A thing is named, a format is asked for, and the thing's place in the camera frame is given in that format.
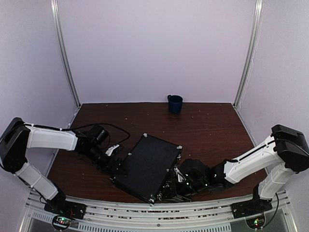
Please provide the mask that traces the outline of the black poker set case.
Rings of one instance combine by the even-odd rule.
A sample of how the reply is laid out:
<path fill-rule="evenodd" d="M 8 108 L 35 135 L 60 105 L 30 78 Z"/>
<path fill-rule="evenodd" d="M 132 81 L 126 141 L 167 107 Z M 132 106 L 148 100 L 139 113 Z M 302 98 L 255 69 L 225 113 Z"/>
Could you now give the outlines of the black poker set case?
<path fill-rule="evenodd" d="M 122 162 L 126 174 L 114 174 L 112 183 L 118 189 L 154 205 L 182 148 L 144 133 Z"/>

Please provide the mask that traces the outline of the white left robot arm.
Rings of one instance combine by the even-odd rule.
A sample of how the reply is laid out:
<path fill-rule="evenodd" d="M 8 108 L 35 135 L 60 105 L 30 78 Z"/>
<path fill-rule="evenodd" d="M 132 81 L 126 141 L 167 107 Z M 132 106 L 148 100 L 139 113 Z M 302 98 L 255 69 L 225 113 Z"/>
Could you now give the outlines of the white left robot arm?
<path fill-rule="evenodd" d="M 26 123 L 15 117 L 0 137 L 0 165 L 51 201 L 50 206 L 64 215 L 70 209 L 64 200 L 65 194 L 42 174 L 42 168 L 37 167 L 39 162 L 34 159 L 39 153 L 46 156 L 60 150 L 76 152 L 88 158 L 99 170 L 116 173 L 119 160 L 115 155 L 122 150 L 124 140 L 103 150 L 101 144 L 110 138 L 104 126 L 106 123 L 91 123 L 64 129 Z"/>

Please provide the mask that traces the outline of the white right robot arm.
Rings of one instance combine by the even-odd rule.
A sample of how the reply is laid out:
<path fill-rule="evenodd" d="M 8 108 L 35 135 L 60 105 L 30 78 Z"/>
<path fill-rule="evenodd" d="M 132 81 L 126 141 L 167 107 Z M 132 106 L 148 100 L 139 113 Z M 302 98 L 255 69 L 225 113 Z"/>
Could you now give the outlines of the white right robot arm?
<path fill-rule="evenodd" d="M 266 179 L 254 188 L 253 199 L 248 201 L 248 210 L 258 213 L 292 175 L 309 167 L 309 146 L 302 132 L 283 125 L 275 125 L 271 130 L 272 134 L 258 146 L 212 168 L 198 159 L 184 160 L 180 167 L 173 168 L 173 175 L 163 186 L 158 199 L 185 202 L 204 190 L 211 193 L 224 191 L 275 164 Z"/>

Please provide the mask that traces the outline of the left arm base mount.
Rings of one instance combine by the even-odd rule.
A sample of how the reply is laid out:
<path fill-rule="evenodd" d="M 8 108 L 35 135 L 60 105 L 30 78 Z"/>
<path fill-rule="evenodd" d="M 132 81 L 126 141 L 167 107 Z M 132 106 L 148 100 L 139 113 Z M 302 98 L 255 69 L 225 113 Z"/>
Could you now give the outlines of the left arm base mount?
<path fill-rule="evenodd" d="M 68 229 L 76 219 L 83 219 L 86 212 L 85 204 L 67 201 L 66 198 L 59 188 L 51 200 L 40 194 L 40 200 L 44 200 L 44 210 L 55 214 L 51 222 L 53 228 L 60 232 Z"/>

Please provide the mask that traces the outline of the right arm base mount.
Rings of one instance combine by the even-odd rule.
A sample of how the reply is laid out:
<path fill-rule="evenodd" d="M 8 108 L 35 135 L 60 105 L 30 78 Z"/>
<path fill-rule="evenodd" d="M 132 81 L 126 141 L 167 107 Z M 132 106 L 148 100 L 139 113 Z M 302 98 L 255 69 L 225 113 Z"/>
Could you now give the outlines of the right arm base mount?
<path fill-rule="evenodd" d="M 266 226 L 265 212 L 271 210 L 272 200 L 263 200 L 258 194 L 258 186 L 253 189 L 253 197 L 250 200 L 231 204 L 234 219 L 246 218 L 246 224 L 250 229 L 258 230 Z"/>

